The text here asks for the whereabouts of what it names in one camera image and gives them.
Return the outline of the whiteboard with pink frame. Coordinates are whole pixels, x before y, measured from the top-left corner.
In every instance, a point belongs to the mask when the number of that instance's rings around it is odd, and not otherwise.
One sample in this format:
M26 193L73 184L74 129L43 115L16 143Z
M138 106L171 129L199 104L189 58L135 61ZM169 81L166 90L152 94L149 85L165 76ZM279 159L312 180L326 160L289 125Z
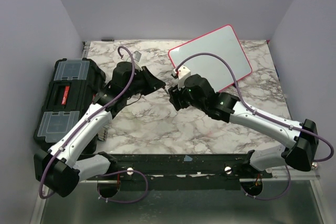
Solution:
M251 64L231 25L225 25L214 31L185 42L168 51L173 67L198 53L210 53L217 56L201 55L184 63L191 74L206 78L215 91L223 91L231 86L235 79L241 80L253 71Z

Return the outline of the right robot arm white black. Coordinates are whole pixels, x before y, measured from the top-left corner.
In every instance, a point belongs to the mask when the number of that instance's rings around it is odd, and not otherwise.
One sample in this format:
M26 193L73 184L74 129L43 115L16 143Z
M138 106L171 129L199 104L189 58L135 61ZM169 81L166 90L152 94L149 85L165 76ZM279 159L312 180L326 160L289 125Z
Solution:
M248 152L241 165L246 177L252 178L268 168L285 165L302 172L311 170L319 144L313 121L300 123L269 113L262 117L256 108L245 105L239 97L215 92L210 83L198 74L187 77L182 88L170 87L168 93L177 111L193 106L211 119L242 125L279 142L275 147Z

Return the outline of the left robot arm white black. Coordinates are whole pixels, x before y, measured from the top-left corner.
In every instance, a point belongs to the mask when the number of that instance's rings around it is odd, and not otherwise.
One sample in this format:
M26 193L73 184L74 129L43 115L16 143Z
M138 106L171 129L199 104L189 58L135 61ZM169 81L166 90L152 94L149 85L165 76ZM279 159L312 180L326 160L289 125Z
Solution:
M93 103L79 121L54 145L35 153L35 177L40 186L66 197L80 181L97 175L112 179L117 171L114 157L105 152L90 153L84 159L80 156L98 131L127 105L129 98L151 94L165 85L147 67L136 68L126 61L118 63L112 79L93 97Z

